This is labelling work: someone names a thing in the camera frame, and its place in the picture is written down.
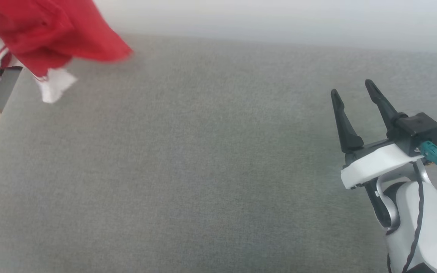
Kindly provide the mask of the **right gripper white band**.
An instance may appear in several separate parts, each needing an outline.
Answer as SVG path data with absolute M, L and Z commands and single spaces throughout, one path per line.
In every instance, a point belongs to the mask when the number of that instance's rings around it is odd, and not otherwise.
M 370 79 L 365 86 L 374 104 L 377 105 L 387 138 L 399 138 L 397 121 L 407 117 L 398 112 Z M 415 152 L 411 157 L 395 143 L 384 140 L 366 146 L 363 139 L 354 131 L 344 111 L 344 103 L 336 89 L 331 90 L 331 99 L 341 151 L 345 154 L 345 166 L 341 170 L 341 181 L 346 189 L 360 187 L 377 178 L 380 182 L 395 181 L 414 177 L 412 163 L 421 161 L 423 156 Z

